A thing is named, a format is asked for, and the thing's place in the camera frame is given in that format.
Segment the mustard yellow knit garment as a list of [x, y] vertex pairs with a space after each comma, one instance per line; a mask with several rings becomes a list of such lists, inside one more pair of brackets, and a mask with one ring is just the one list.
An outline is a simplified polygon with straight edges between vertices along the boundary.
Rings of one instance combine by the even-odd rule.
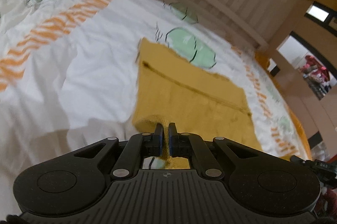
[[169, 123], [204, 140], [225, 137], [261, 151], [245, 92], [228, 78], [190, 64], [165, 45], [143, 38], [138, 53], [138, 93], [132, 124], [152, 132]]

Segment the white leaf-print bed sheet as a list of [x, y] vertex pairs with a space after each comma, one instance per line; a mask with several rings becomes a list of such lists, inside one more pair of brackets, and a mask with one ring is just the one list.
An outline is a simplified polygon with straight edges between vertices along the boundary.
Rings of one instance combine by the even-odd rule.
[[1, 0], [2, 218], [25, 169], [138, 133], [143, 38], [242, 88], [261, 151], [311, 157], [254, 50], [187, 0]]

